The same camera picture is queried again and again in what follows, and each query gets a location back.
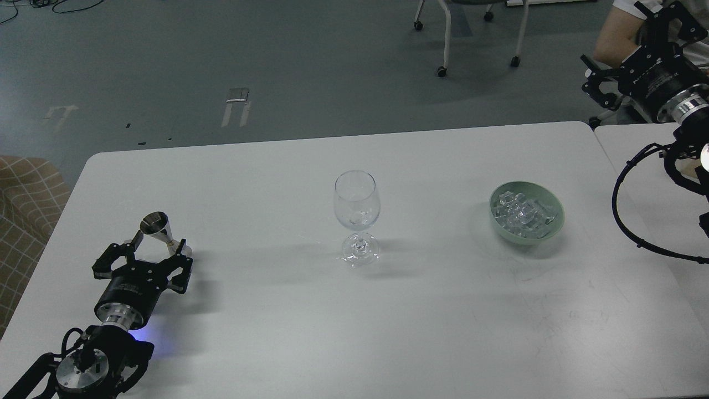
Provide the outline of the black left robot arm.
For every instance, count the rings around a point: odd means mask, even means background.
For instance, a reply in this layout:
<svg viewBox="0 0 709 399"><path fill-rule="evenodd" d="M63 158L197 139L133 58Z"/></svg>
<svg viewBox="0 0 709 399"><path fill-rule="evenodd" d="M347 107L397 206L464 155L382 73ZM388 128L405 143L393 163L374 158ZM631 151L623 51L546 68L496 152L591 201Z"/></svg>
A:
<svg viewBox="0 0 709 399"><path fill-rule="evenodd" d="M155 346L133 333L148 324L165 290L187 292L193 266L185 239L170 243L170 255L157 263L135 258L142 239L137 232L97 258L94 278L108 280L94 308L99 323L69 329L60 351L40 355L7 398L31 398L42 381L40 398L117 398L142 379Z"/></svg>

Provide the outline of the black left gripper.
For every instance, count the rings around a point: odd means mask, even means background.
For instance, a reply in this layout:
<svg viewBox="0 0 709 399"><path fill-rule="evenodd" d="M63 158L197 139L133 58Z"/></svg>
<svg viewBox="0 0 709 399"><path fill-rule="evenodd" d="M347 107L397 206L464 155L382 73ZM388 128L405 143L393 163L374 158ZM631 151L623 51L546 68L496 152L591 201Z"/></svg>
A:
<svg viewBox="0 0 709 399"><path fill-rule="evenodd" d="M144 238L137 231L124 243L112 243L91 266L96 280L109 281L94 308L103 324L119 326L124 330L144 328L157 301L165 289L185 294L192 277L192 250L182 238L175 252L159 264L138 260L135 250ZM113 270L113 264L123 257L126 265Z"/></svg>

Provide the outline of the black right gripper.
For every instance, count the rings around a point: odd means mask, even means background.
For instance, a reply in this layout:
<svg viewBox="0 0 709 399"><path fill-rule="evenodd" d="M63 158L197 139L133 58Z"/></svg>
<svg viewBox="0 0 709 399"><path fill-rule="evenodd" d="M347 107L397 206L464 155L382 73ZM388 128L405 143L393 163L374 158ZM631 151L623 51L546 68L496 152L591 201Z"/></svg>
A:
<svg viewBox="0 0 709 399"><path fill-rule="evenodd" d="M707 107L707 75L683 53L707 53L707 1L635 1L643 27L640 47L619 68L601 68L583 54L587 66L582 91L598 106L618 110L625 94L653 123L683 123ZM605 93L618 83L622 94Z"/></svg>

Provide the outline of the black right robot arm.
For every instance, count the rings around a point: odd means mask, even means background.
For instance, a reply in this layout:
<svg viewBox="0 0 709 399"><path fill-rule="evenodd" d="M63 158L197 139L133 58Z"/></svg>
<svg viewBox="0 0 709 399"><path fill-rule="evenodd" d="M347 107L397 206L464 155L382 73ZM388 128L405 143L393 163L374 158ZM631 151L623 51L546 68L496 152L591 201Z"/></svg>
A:
<svg viewBox="0 0 709 399"><path fill-rule="evenodd" d="M583 91L653 123L676 122L672 165L707 168L707 2L615 1L596 40Z"/></svg>

